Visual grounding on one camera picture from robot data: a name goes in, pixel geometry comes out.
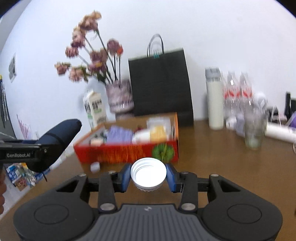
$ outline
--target gray ribbed panel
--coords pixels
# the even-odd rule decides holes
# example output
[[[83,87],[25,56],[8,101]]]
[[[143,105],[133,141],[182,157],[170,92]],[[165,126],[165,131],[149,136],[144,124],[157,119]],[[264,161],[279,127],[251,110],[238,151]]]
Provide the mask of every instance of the gray ribbed panel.
[[[185,240],[220,241],[207,233],[196,216],[179,213],[173,205],[123,205],[117,213],[100,216],[77,241]]]

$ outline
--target vase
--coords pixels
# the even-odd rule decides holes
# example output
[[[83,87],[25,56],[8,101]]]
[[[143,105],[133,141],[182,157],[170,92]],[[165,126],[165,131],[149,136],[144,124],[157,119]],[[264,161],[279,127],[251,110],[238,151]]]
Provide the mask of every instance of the vase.
[[[110,112],[121,114],[129,112],[134,108],[131,83],[129,80],[106,85],[106,93]]]

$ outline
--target carton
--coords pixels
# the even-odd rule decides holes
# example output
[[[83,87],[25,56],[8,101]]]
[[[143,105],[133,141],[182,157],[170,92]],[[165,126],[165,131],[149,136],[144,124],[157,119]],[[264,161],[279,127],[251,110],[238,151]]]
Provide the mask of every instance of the carton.
[[[165,116],[170,118],[172,125],[172,139],[162,143],[141,143],[91,146],[90,140],[99,136],[112,125],[137,130],[139,127],[147,128],[147,120],[151,117]],[[81,163],[108,162],[108,163],[134,163],[144,157],[153,157],[164,163],[176,162],[179,158],[178,145],[178,118],[177,113],[157,114],[133,117],[114,122],[105,122],[98,125],[93,131],[86,134],[74,144],[74,150]]]
[[[91,90],[83,98],[83,103],[92,130],[100,123],[108,121],[100,93]]]

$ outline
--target red box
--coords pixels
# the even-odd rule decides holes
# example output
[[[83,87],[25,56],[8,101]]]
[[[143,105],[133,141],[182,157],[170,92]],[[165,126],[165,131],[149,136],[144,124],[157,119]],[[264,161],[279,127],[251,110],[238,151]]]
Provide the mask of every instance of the red box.
[[[138,127],[147,128],[147,120],[151,117],[165,116],[170,118],[173,127],[173,139],[162,143],[143,143],[128,145],[91,146],[90,140],[99,135],[104,129],[112,125],[137,130]],[[164,163],[176,162],[179,158],[178,152],[178,118],[177,113],[146,115],[133,117],[114,122],[105,122],[96,127],[92,132],[74,144],[74,150],[81,163],[109,162],[109,163],[134,163],[144,157],[154,157]]]

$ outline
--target framed picture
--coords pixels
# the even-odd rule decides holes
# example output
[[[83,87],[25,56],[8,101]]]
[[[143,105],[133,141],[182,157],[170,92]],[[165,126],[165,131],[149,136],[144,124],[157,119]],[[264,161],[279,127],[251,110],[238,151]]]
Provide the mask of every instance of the framed picture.
[[[17,75],[16,66],[15,66],[15,54],[9,63],[8,71],[9,71],[9,79],[12,82]]]

